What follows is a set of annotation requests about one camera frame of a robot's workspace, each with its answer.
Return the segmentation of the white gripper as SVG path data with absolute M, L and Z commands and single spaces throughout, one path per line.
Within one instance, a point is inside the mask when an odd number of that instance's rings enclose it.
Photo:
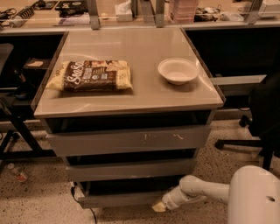
M 179 186 L 172 188 L 163 197 L 152 205 L 156 213 L 163 213 L 166 209 L 174 210 L 184 204 L 201 202 L 206 197 L 194 192 L 184 192 Z

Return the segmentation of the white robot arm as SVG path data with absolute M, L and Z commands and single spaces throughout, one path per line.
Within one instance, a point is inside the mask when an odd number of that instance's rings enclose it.
M 280 224 L 280 179 L 253 165 L 238 169 L 228 185 L 186 175 L 152 209 L 165 212 L 206 197 L 227 204 L 227 224 Z

